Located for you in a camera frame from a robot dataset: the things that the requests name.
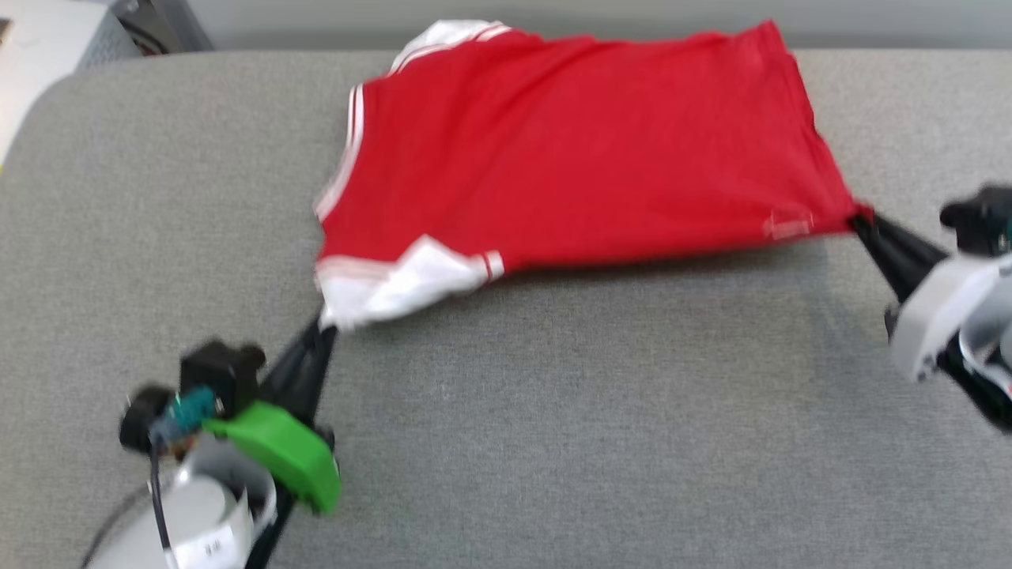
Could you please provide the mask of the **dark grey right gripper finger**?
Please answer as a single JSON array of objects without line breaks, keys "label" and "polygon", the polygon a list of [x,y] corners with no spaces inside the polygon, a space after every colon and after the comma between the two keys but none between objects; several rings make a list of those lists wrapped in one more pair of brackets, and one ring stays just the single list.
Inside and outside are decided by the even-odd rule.
[{"label": "dark grey right gripper finger", "polygon": [[871,220],[882,225],[882,233],[888,235],[893,241],[900,244],[911,256],[918,258],[925,267],[925,275],[936,266],[937,263],[948,259],[950,253],[941,249],[929,240],[908,230],[903,224],[897,223],[886,215],[879,213],[860,213],[851,220]]},{"label": "dark grey right gripper finger", "polygon": [[906,303],[925,278],[924,264],[883,234],[881,224],[871,220],[853,220],[851,227],[881,271],[897,302]]}]

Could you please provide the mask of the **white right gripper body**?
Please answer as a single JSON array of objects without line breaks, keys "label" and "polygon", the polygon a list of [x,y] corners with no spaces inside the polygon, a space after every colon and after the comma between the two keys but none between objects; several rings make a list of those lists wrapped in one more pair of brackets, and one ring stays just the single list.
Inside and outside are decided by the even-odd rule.
[{"label": "white right gripper body", "polygon": [[984,347],[1001,337],[1010,325],[1010,256],[980,257],[956,254],[929,271],[901,304],[889,339],[890,359],[910,381],[921,382],[937,359],[957,342],[972,371],[984,371],[973,347]]}]

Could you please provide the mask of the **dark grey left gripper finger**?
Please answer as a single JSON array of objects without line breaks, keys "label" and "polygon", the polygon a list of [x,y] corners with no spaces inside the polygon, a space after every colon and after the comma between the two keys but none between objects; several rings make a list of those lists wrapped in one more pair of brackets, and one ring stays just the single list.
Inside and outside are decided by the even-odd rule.
[{"label": "dark grey left gripper finger", "polygon": [[261,399],[282,409],[317,409],[330,359],[331,327],[313,319],[261,382]]},{"label": "dark grey left gripper finger", "polygon": [[285,409],[308,428],[315,427],[319,399],[337,337],[336,327],[310,326],[293,347],[292,371],[285,385]]}]

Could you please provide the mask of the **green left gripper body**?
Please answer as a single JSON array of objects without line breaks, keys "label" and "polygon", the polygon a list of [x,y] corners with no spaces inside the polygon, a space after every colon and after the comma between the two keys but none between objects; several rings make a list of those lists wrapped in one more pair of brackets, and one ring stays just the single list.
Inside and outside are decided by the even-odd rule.
[{"label": "green left gripper body", "polygon": [[332,450],[315,430],[279,406],[256,401],[230,419],[202,422],[281,482],[297,501],[331,514],[342,492]]}]

